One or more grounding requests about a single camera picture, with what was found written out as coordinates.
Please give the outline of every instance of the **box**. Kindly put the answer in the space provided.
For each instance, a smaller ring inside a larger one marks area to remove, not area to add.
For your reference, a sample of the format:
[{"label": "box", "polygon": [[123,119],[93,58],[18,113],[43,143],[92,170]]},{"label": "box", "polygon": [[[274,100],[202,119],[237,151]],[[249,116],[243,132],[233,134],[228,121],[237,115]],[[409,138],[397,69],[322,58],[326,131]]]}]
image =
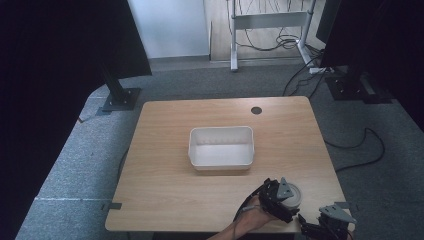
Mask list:
[{"label": "box", "polygon": [[188,155],[197,170],[245,170],[254,156],[253,130],[247,126],[194,128]]}]

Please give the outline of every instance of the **wooden table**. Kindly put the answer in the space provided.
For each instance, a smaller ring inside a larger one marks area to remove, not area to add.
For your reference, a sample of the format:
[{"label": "wooden table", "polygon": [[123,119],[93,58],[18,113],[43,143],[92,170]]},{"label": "wooden table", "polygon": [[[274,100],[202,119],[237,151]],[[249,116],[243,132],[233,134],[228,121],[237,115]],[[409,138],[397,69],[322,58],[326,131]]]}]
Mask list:
[{"label": "wooden table", "polygon": [[[255,115],[253,107],[262,113]],[[250,126],[249,170],[200,172],[188,157],[195,127]],[[266,178],[285,177],[303,194],[300,213],[316,223],[319,207],[345,201],[311,105],[305,97],[147,102],[110,209],[110,231],[219,232]],[[258,232],[300,232],[297,218]]]}]

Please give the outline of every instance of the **white metal frame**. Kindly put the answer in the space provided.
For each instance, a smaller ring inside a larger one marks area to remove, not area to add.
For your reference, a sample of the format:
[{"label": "white metal frame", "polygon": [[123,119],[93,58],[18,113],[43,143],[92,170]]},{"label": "white metal frame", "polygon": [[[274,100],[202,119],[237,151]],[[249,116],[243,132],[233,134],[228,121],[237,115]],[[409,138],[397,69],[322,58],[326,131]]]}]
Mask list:
[{"label": "white metal frame", "polygon": [[297,48],[302,55],[303,61],[308,67],[314,67],[311,57],[306,52],[305,41],[314,14],[315,1],[312,0],[309,10],[306,12],[270,13],[257,15],[236,15],[236,0],[232,0],[231,15],[231,71],[238,70],[237,64],[237,41],[236,30],[273,28],[273,27],[303,27],[302,36],[297,43]]}]

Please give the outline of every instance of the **white wall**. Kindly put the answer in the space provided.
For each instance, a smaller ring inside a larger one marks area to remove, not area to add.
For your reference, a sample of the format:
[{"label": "white wall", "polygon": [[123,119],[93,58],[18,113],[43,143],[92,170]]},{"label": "white wall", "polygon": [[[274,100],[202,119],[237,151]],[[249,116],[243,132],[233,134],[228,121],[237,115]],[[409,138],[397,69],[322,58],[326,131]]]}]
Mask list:
[{"label": "white wall", "polygon": [[209,54],[203,0],[128,0],[148,58]]}]

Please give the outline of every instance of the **gray carpet floor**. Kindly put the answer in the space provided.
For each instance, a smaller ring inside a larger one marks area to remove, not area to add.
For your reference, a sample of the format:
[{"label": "gray carpet floor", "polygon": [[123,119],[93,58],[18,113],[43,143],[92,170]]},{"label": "gray carpet floor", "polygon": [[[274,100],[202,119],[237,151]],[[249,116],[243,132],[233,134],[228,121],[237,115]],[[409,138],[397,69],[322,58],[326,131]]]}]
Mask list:
[{"label": "gray carpet floor", "polygon": [[[201,68],[154,72],[153,76],[122,79],[124,87],[140,87],[133,111],[96,116],[109,94],[97,89],[87,99],[60,156],[47,177],[20,229],[17,239],[152,239],[153,233],[108,232],[107,205],[113,198],[120,161],[147,101],[281,96],[301,65]],[[303,72],[289,86],[294,90]],[[295,95],[309,96],[319,77]],[[375,130],[385,144],[381,161],[338,173],[340,184],[358,220],[355,239],[422,239],[424,229],[424,134],[394,100],[367,105],[361,101],[333,101],[321,82],[310,99],[325,140],[354,145],[364,128]],[[336,169],[376,159],[382,151],[378,139],[368,134],[358,148],[327,146]]]}]

